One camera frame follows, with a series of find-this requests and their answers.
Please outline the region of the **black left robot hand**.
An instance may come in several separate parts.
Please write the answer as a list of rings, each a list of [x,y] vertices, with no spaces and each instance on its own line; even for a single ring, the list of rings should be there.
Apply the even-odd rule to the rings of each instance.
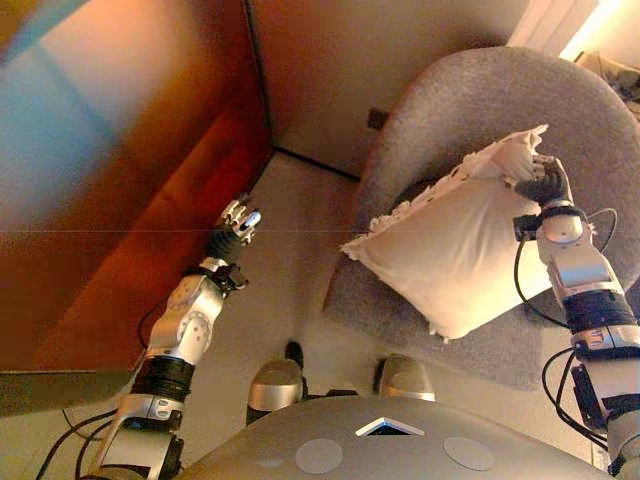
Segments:
[[[262,221],[258,209],[250,209],[251,197],[241,193],[222,211],[205,244],[205,257],[230,265],[237,261],[241,249],[249,245]]]

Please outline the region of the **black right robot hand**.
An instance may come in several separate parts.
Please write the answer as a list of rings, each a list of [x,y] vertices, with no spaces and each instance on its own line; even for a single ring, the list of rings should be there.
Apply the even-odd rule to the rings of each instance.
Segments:
[[[514,191],[540,207],[552,201],[573,202],[569,179],[561,161],[553,156],[533,157],[534,177],[520,181]]]

